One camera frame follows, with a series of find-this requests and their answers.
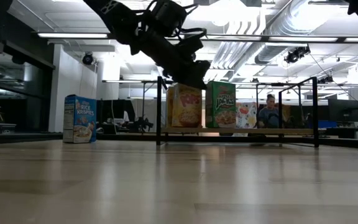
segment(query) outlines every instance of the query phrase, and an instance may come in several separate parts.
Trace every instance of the cereal bowl image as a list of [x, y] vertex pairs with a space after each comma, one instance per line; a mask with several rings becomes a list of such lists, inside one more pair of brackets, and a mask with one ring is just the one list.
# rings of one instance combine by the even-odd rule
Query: cereal bowl image
[[92, 137], [92, 131], [85, 126], [74, 126], [74, 138], [76, 141], [88, 142]]
[[200, 118], [197, 113], [184, 111], [179, 114], [179, 122], [183, 127], [197, 128], [200, 124]]
[[215, 116], [215, 121], [220, 128], [236, 127], [236, 112], [222, 111]]

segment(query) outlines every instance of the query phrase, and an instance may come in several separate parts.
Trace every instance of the yellow cereal box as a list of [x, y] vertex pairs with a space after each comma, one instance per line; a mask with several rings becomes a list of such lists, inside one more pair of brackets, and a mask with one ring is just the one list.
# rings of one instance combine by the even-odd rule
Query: yellow cereal box
[[167, 90], [167, 127], [172, 127], [173, 87]]
[[173, 94], [172, 126], [181, 128], [201, 126], [203, 106], [201, 90], [176, 84]]

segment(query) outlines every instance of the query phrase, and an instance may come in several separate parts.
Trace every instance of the black metal frame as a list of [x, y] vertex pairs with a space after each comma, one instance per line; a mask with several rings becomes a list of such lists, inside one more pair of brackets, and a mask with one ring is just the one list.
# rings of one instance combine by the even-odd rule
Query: black metal frame
[[[155, 137], [155, 143], [157, 146], [161, 146], [162, 142], [175, 141], [175, 142], [263, 142], [263, 143], [307, 143], [313, 144], [315, 148], [319, 147], [319, 137], [318, 137], [318, 93], [317, 93], [317, 78], [311, 77], [300, 83], [290, 85], [288, 83], [281, 83], [281, 85], [290, 85], [290, 87], [282, 90], [279, 93], [279, 113], [282, 113], [282, 92], [298, 87], [299, 95], [301, 86], [308, 82], [309, 80], [313, 83], [313, 138], [284, 138], [283, 135], [280, 135], [278, 138], [270, 137], [202, 137], [202, 136], [169, 136], [169, 133], [165, 133], [162, 136], [162, 127], [161, 127], [161, 102], [162, 102], [162, 87], [167, 90], [167, 86], [162, 77], [157, 78], [157, 133]], [[282, 117], [279, 119], [280, 127], [282, 127]]]

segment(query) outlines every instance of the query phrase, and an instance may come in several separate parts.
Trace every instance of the green cereal box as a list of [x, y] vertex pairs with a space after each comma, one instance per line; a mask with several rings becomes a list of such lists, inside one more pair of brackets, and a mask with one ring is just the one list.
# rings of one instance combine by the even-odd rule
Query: green cereal box
[[236, 127], [236, 85], [210, 81], [205, 101], [207, 128]]

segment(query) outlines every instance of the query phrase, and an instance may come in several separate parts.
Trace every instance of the wooden floor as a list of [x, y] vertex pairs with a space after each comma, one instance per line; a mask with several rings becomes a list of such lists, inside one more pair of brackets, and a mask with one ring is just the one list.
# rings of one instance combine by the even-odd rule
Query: wooden floor
[[0, 145], [0, 224], [358, 224], [358, 150]]

